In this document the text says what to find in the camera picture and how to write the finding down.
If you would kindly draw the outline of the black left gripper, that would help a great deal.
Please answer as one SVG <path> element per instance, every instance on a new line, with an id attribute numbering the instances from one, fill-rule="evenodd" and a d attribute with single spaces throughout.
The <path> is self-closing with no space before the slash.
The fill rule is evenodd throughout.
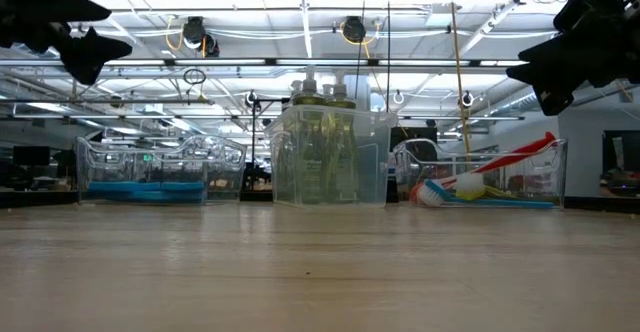
<path id="1" fill-rule="evenodd" d="M 110 15 L 91 0 L 1 0 L 1 46 L 22 43 L 38 53 L 54 47 L 65 70 L 79 83 L 92 85 L 106 62 L 130 55 L 133 48 L 100 36 L 93 27 L 72 37 L 69 22 L 101 21 Z"/>

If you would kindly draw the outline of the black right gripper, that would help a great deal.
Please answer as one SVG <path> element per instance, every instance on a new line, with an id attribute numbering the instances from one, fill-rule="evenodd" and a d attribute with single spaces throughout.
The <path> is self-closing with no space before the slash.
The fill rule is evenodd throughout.
<path id="1" fill-rule="evenodd" d="M 603 87 L 615 79 L 639 78 L 639 0 L 567 0 L 553 20 L 560 35 L 518 54 L 506 75 L 530 85 L 554 79 Z M 557 116 L 574 101 L 574 87 L 534 86 L 545 116 Z"/>

